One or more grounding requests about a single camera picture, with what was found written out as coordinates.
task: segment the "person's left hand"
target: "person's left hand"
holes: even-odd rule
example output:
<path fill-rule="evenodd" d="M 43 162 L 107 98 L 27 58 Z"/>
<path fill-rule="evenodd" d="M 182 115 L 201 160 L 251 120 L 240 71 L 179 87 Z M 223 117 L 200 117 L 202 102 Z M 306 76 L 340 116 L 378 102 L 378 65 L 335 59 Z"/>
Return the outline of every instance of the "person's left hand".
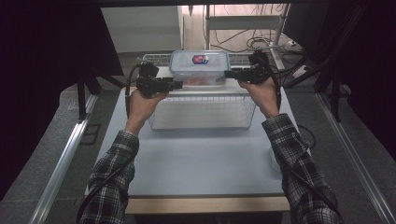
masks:
<path fill-rule="evenodd" d="M 166 98 L 169 92 L 161 92 L 146 99 L 140 90 L 134 90 L 130 99 L 129 118 L 125 126 L 125 131 L 139 134 L 145 121 L 154 113 L 157 104 Z"/>

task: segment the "forearm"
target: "forearm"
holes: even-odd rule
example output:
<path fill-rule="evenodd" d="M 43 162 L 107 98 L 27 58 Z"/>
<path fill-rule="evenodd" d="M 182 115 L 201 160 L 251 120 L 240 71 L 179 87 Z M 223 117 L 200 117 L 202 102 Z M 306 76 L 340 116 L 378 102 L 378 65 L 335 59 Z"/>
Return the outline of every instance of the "forearm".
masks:
<path fill-rule="evenodd" d="M 341 222 L 340 217 L 321 198 L 296 179 L 287 169 L 289 166 L 293 172 L 336 205 L 332 190 L 325 182 L 323 173 L 318 170 L 307 152 L 308 146 L 302 141 L 289 116 L 281 114 L 272 117 L 265 121 L 262 127 L 267 132 L 280 166 L 283 175 L 282 189 L 289 200 L 290 213 L 294 222 L 305 223 L 307 218 L 315 218 L 315 221 L 325 218 L 327 221 L 330 220 L 330 223 Z"/>
<path fill-rule="evenodd" d="M 90 192 L 116 172 L 128 158 L 134 159 L 138 149 L 137 136 L 120 131 L 111 149 L 93 168 L 88 185 Z M 113 223 L 122 223 L 124 210 L 128 204 L 128 188 L 133 178 L 134 162 L 131 161 L 95 194 L 86 207 L 80 223 L 92 223 L 93 220 L 112 220 Z"/>

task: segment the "plaid shirt sleeve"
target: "plaid shirt sleeve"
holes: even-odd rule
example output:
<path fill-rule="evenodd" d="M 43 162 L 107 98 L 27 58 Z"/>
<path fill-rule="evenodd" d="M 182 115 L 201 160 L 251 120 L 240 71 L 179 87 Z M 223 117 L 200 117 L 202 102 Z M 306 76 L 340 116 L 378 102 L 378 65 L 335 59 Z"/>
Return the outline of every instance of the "plaid shirt sleeve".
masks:
<path fill-rule="evenodd" d="M 94 190 L 139 149 L 139 139 L 133 133 L 119 131 L 111 149 L 94 166 L 88 188 Z M 92 198 L 84 210 L 80 223 L 124 223 L 128 205 L 129 183 L 134 179 L 134 162 L 115 175 Z"/>
<path fill-rule="evenodd" d="M 337 215 L 319 196 L 307 188 L 285 167 L 285 161 L 300 177 L 313 185 L 326 196 L 335 206 L 337 201 L 331 188 L 324 180 L 324 174 L 318 170 L 307 152 L 308 145 L 302 141 L 287 114 L 280 114 L 262 123 L 267 132 L 272 148 L 279 163 L 282 179 L 282 189 L 290 203 L 291 223 L 343 223 Z"/>

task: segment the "aluminum rail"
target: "aluminum rail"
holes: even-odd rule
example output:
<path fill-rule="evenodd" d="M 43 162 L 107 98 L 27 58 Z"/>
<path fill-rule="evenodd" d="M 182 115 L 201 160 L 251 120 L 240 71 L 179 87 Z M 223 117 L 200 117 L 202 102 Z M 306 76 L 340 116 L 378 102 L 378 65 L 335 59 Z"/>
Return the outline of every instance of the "aluminum rail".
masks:
<path fill-rule="evenodd" d="M 37 207 L 35 208 L 35 211 L 33 212 L 29 224 L 44 223 L 44 221 L 46 220 L 47 215 L 49 214 L 49 211 L 55 200 L 55 197 L 58 194 L 59 188 L 64 181 L 64 176 L 67 173 L 71 161 L 73 160 L 74 154 L 78 147 L 78 143 L 90 119 L 91 112 L 93 106 L 96 103 L 96 100 L 97 96 L 94 95 L 91 95 L 88 99 L 88 102 L 86 104 L 87 117 L 81 123 L 76 124 L 72 134 L 70 135 L 70 138 L 64 148 L 64 152 L 62 153 L 62 156 L 59 159 L 58 164 L 56 165 L 55 170 L 53 171 L 46 188 L 44 189 L 44 192 L 40 198 L 40 201 L 37 204 Z"/>
<path fill-rule="evenodd" d="M 383 223 L 395 224 L 396 219 L 392 214 L 392 211 L 389 208 L 387 201 L 381 193 L 378 185 L 375 183 L 369 172 L 367 171 L 366 166 L 364 165 L 361 157 L 359 156 L 356 148 L 353 146 L 350 141 L 346 131 L 343 128 L 343 125 L 332 116 L 332 112 L 330 110 L 329 101 L 326 98 L 325 93 L 317 94 L 319 103 L 325 112 L 327 119 L 329 120 L 332 128 L 334 129 L 337 138 L 340 140 L 343 149 L 352 164 L 352 167 L 355 169 L 355 172 L 361 181 L 364 189 L 367 192 L 370 200 L 375 207 L 376 212 L 379 214 Z"/>

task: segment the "person's right hand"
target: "person's right hand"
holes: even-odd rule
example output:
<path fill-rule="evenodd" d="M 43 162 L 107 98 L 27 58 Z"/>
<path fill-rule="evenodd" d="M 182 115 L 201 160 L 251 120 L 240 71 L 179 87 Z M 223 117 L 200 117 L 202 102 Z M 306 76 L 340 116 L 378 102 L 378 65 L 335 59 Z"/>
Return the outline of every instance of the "person's right hand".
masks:
<path fill-rule="evenodd" d="M 268 78 L 260 85 L 250 84 L 246 81 L 238 81 L 239 86 L 246 89 L 251 99 L 260 108 L 266 118 L 271 118 L 279 114 L 276 105 L 276 86 L 271 78 Z"/>

